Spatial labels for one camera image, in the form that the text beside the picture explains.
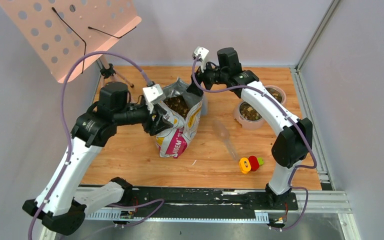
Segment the clear plastic scoop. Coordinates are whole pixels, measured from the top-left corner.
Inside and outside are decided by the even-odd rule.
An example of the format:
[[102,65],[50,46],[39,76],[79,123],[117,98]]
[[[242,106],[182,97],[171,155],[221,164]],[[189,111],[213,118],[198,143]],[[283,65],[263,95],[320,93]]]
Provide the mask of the clear plastic scoop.
[[219,120],[214,120],[212,122],[212,130],[213,130],[213,133],[216,135],[216,137],[224,144],[231,158],[235,162],[238,162],[240,158],[236,152],[236,148],[233,146],[230,140],[230,132],[225,127],[225,125]]

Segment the pet food bag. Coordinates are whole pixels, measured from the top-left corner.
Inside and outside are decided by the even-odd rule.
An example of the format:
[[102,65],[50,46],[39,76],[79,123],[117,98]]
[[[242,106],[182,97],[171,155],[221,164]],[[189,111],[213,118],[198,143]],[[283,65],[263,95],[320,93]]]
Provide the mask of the pet food bag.
[[182,79],[162,88],[165,99],[159,102],[173,127],[155,136],[155,144],[161,158],[178,158],[190,145],[198,132],[202,98],[188,93],[189,83]]

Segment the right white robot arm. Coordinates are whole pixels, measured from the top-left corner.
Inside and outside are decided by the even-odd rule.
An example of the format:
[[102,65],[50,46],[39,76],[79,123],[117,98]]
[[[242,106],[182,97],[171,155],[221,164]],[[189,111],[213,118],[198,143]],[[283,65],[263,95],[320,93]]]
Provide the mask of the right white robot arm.
[[303,167],[302,160],[313,155],[313,123],[299,118],[280,104],[265,88],[256,74],[244,70],[237,51],[232,47],[217,51],[218,65],[208,60],[209,50],[198,46],[192,54],[194,60],[187,92],[202,96],[213,93],[213,85],[225,85],[226,91],[254,108],[276,135],[271,154],[276,162],[274,173],[267,184],[266,204],[278,209],[286,201],[294,174]]

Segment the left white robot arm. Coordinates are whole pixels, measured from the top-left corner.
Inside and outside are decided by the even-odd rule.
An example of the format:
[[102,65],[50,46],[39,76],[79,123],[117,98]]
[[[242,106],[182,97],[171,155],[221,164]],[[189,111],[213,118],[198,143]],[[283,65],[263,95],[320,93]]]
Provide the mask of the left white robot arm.
[[68,146],[46,188],[35,199],[24,202],[23,210],[42,225],[69,236],[80,228],[86,216],[111,204],[131,207],[133,187],[115,177],[106,185],[85,195],[77,188],[92,161],[102,151],[119,126],[140,124],[145,133],[155,136],[172,127],[167,111],[160,106],[165,94],[159,84],[144,87],[138,103],[130,101],[128,86],[108,82],[99,98],[79,116],[68,134]]

